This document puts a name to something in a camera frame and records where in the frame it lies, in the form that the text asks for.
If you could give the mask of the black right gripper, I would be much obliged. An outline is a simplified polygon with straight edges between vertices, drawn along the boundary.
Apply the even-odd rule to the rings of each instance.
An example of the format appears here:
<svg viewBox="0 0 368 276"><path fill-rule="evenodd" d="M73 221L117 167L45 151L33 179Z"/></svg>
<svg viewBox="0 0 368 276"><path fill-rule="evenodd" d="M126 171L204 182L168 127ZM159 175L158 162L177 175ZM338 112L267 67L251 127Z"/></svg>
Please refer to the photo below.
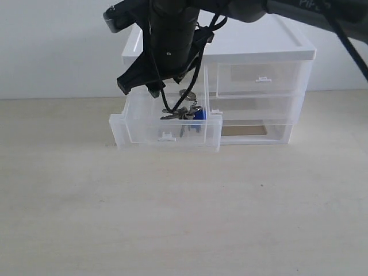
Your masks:
<svg viewBox="0 0 368 276"><path fill-rule="evenodd" d="M181 83L200 65L200 53L214 34L211 27L197 28L201 8L197 1L149 1L148 28L143 32L143 52L117 78L124 95L146 86L158 98L167 79Z"/></svg>

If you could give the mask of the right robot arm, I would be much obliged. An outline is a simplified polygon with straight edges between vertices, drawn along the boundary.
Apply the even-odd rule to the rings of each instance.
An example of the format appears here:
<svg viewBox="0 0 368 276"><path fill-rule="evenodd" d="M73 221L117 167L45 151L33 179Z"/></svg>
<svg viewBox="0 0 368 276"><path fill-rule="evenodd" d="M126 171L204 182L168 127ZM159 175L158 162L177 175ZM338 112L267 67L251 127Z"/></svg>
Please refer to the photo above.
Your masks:
<svg viewBox="0 0 368 276"><path fill-rule="evenodd" d="M153 97L164 87L164 80L180 82L200 64L204 46L211 42L217 21L197 26L200 11L241 22L255 22L266 14L334 32L363 75L367 65L350 39L367 41L366 1L122 1L104 12L113 33L133 24L143 33L143 52L117 78L124 94L145 85Z"/></svg>

